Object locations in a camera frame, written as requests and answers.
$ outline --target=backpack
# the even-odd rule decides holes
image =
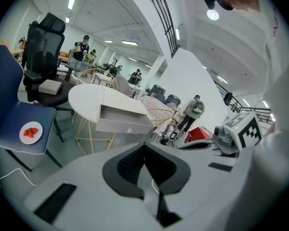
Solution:
[[[192,112],[200,115],[202,114],[202,109],[203,109],[203,102],[198,101],[197,103],[195,103],[194,107],[192,108]]]

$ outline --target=white box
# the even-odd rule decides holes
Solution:
[[[258,118],[255,112],[241,112],[223,123],[225,134],[230,134],[241,151],[255,145],[262,138]]]
[[[39,86],[39,92],[56,95],[61,87],[61,82],[47,79]]]

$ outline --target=railing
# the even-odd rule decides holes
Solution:
[[[173,27],[173,22],[171,18],[171,14],[167,5],[166,0],[151,0],[154,4],[154,7],[156,8],[156,11],[158,12],[159,18],[162,21],[165,35],[168,40],[168,44],[171,51],[171,57],[175,55],[180,45],[177,44],[175,31]]]
[[[217,82],[215,82],[215,84],[220,91],[222,98],[224,99],[228,91]],[[229,106],[229,108],[236,114],[240,113],[241,111],[254,111],[257,115],[258,121],[260,122],[273,124],[273,122],[275,121],[274,118],[271,116],[270,109],[243,107],[235,97],[232,98],[229,104],[225,104]]]
[[[220,84],[218,84],[217,82],[215,82],[215,84],[216,84],[218,90],[220,91],[222,98],[224,99],[225,95],[228,93],[228,91],[224,87],[222,87]],[[229,102],[229,104],[227,106],[229,106],[229,108],[236,114],[239,114],[243,109],[243,106],[240,104],[240,102],[235,97],[232,98],[232,100]]]
[[[262,109],[262,108],[250,108],[250,107],[243,107],[242,111],[254,111],[258,117],[258,121],[273,124],[275,121],[273,117],[271,117],[271,110],[270,109]]]

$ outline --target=man with backpack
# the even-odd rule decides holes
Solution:
[[[194,100],[192,100],[187,108],[184,111],[186,114],[184,120],[178,126],[178,129],[181,130],[184,125],[187,123],[183,133],[186,133],[194,121],[196,121],[204,113],[204,103],[200,101],[200,96],[196,95]]]

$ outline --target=blue chair seat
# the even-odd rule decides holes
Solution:
[[[55,109],[18,102],[8,113],[0,127],[0,147],[21,153],[41,155],[46,152],[52,130]],[[36,121],[43,127],[41,138],[34,144],[26,145],[19,139],[24,124]]]

